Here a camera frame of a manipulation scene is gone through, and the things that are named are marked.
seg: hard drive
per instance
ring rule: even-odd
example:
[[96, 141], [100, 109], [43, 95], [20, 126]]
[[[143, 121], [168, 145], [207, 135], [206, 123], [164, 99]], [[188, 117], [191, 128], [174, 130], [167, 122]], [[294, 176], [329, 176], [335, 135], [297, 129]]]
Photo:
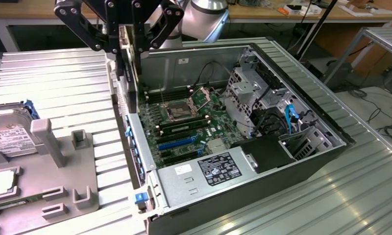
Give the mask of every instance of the hard drive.
[[34, 103], [0, 104], [0, 152], [16, 157], [38, 152], [40, 140], [31, 133], [31, 122], [39, 119]]

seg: barcode label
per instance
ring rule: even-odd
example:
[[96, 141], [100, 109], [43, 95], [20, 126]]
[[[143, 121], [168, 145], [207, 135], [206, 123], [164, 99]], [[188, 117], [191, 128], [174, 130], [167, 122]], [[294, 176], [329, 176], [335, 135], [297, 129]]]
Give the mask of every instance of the barcode label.
[[0, 152], [15, 153], [35, 149], [35, 143], [24, 128], [0, 131]]

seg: blue cable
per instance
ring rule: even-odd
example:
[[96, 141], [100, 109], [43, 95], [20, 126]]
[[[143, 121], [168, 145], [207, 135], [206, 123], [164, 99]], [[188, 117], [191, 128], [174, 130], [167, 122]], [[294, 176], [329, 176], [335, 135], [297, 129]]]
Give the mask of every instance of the blue cable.
[[287, 119], [287, 123], [290, 127], [290, 134], [293, 134], [291, 116], [294, 116], [295, 118], [299, 118], [294, 105], [289, 104], [286, 106], [286, 119]]

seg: sticker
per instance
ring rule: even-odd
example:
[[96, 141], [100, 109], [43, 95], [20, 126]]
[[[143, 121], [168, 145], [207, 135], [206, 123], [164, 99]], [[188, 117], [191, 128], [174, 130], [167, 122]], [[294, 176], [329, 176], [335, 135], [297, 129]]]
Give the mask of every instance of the sticker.
[[35, 144], [24, 128], [0, 131], [0, 152], [15, 153], [35, 149]]
[[190, 62], [188, 58], [179, 59], [179, 64], [187, 64]]
[[192, 171], [191, 164], [178, 166], [178, 167], [175, 168], [175, 170], [176, 170], [176, 174], [178, 174], [178, 175], [182, 175], [182, 174], [184, 174], [184, 173], [188, 173], [188, 172]]
[[243, 175], [228, 152], [200, 160], [198, 163], [210, 186]]

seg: hard drive label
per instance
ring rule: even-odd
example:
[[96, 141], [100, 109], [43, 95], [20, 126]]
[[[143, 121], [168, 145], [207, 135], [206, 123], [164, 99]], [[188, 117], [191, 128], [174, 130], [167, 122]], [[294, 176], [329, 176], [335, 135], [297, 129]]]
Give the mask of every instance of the hard drive label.
[[0, 131], [0, 152], [14, 153], [34, 149], [35, 144], [24, 128]]
[[211, 186], [243, 175], [228, 152], [200, 160], [198, 163]]

